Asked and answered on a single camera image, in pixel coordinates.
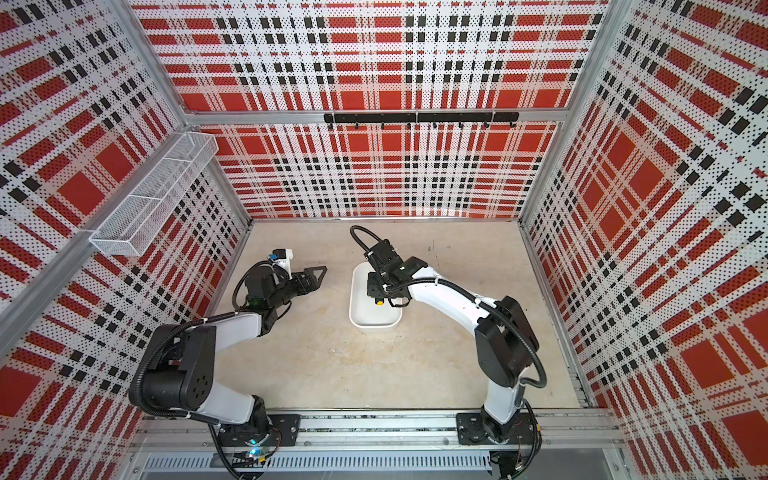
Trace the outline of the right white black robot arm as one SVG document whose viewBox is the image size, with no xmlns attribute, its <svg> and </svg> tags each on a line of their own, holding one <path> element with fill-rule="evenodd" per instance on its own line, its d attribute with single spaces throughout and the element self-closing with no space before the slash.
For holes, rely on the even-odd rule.
<svg viewBox="0 0 768 480">
<path fill-rule="evenodd" d="M 547 386 L 547 374 L 538 356 L 539 342 L 519 302 L 509 296 L 500 300 L 471 292 L 440 275 L 425 261 L 402 259 L 387 239 L 371 235 L 368 246 L 353 235 L 372 267 L 367 277 L 367 295 L 376 303 L 404 308 L 417 301 L 455 321 L 472 334 L 477 361 L 488 379 L 480 409 L 484 437 L 507 443 L 516 423 L 532 420 L 524 398 L 528 387 Z"/>
</svg>

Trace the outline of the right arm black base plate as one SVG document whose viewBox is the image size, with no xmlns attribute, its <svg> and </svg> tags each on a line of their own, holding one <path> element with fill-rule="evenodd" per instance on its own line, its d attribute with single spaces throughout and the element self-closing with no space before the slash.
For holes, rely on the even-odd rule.
<svg viewBox="0 0 768 480">
<path fill-rule="evenodd" d="M 455 417 L 460 445 L 533 445 L 541 439 L 535 418 L 529 413 L 516 412 L 504 423 L 496 422 L 485 411 L 459 413 Z"/>
</svg>

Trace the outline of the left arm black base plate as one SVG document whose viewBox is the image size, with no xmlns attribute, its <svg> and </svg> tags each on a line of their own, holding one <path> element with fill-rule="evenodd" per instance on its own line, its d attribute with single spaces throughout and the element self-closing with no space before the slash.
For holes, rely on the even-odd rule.
<svg viewBox="0 0 768 480">
<path fill-rule="evenodd" d="M 292 447 L 296 444 L 301 416 L 268 414 L 266 422 L 223 425 L 217 439 L 223 447 Z"/>
</svg>

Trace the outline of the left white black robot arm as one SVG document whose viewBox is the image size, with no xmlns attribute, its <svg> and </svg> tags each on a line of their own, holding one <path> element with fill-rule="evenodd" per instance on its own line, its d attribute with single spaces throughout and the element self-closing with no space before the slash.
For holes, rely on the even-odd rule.
<svg viewBox="0 0 768 480">
<path fill-rule="evenodd" d="M 296 297 L 322 285 L 325 266 L 292 272 L 287 259 L 251 266 L 232 295 L 233 310 L 153 332 L 129 387 L 129 400 L 144 413 L 188 418 L 213 427 L 243 427 L 255 439 L 271 433 L 264 400 L 214 378 L 218 352 L 270 333 Z"/>
</svg>

